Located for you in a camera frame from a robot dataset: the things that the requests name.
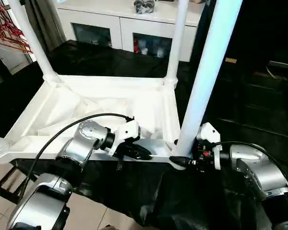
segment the white plastic shelf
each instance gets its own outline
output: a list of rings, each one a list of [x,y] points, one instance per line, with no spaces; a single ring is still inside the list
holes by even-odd
[[[35,158],[44,144],[60,129],[82,117],[99,113],[118,113],[135,118],[141,127],[141,138],[152,152],[153,161],[168,162],[169,153],[163,141],[150,137],[162,134],[163,140],[173,143],[179,136],[176,99],[173,88],[163,79],[59,76],[62,83],[44,82],[5,139],[12,144],[9,152],[0,156],[0,163],[14,159]],[[114,131],[125,120],[119,117],[94,118],[100,125]],[[73,137],[78,125],[60,135],[42,155],[53,159],[63,145]],[[91,160],[116,160],[104,151],[92,154]]]

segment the cabinet door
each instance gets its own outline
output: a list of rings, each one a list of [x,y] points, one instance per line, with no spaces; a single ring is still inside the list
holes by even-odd
[[[148,48],[148,54],[150,55],[156,55],[158,50],[161,50],[165,56],[169,54],[167,47],[168,42],[170,42],[169,47],[171,45],[175,31],[174,24],[120,18],[120,26],[122,47],[124,50],[133,52],[139,49],[139,52],[142,52],[143,47],[146,46],[146,48]],[[196,27],[185,26],[180,52],[181,61],[190,61],[195,34]]]
[[[58,9],[66,39],[122,49],[119,17]]]

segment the black cable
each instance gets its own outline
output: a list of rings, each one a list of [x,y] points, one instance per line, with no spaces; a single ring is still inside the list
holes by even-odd
[[[216,143],[212,143],[212,147],[215,147],[217,145],[224,145],[224,144],[238,144],[238,145],[246,145],[246,146],[250,146],[260,152],[262,152],[263,154],[265,154],[270,161],[276,165],[276,167],[279,168],[279,170],[282,172],[282,174],[284,175],[284,177],[286,178],[286,180],[288,181],[288,176],[287,174],[281,170],[282,167],[280,166],[279,162],[282,162],[285,166],[288,167],[288,163],[284,162],[281,159],[276,159],[274,156],[272,156],[268,151],[266,151],[265,149],[263,149],[262,147],[259,147],[257,145],[251,144],[251,143],[247,143],[247,142],[242,142],[242,141],[221,141],[221,142],[216,142]]]
[[[77,120],[69,125],[67,125],[65,128],[61,129],[56,135],[54,135],[49,141],[47,141],[47,143],[42,147],[42,149],[39,151],[39,153],[36,155],[32,165],[31,165],[31,168],[27,174],[27,177],[25,179],[25,183],[24,183],[24,186],[21,190],[21,193],[19,195],[19,202],[21,201],[21,199],[23,198],[24,196],[24,192],[25,192],[25,189],[26,187],[28,186],[28,183],[29,183],[29,180],[30,180],[30,176],[31,174],[33,173],[33,169],[36,165],[36,162],[37,160],[40,158],[40,156],[42,155],[42,153],[44,152],[44,150],[48,147],[48,145],[51,144],[51,142],[54,141],[55,138],[57,138],[61,133],[63,133],[65,130],[67,130],[68,128],[82,122],[82,121],[85,121],[87,119],[91,119],[91,118],[95,118],[95,117],[99,117],[99,116],[118,116],[118,117],[122,117],[122,118],[125,118],[127,122],[131,121],[132,118],[128,117],[128,116],[125,116],[125,115],[121,115],[121,114],[112,114],[112,113],[105,113],[105,114],[95,114],[95,115],[91,115],[91,116],[87,116],[87,117],[84,117],[80,120]]]

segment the countertop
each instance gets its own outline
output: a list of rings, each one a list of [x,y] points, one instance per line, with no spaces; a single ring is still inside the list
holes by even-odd
[[[58,9],[99,13],[124,18],[175,24],[178,1],[158,1],[155,11],[149,14],[136,14],[134,0],[65,0]],[[189,3],[186,25],[197,26],[204,9],[203,4]]]

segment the plastic bag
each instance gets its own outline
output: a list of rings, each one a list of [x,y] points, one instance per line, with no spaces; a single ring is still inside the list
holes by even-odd
[[[138,14],[152,13],[155,8],[155,0],[135,0],[133,5]]]

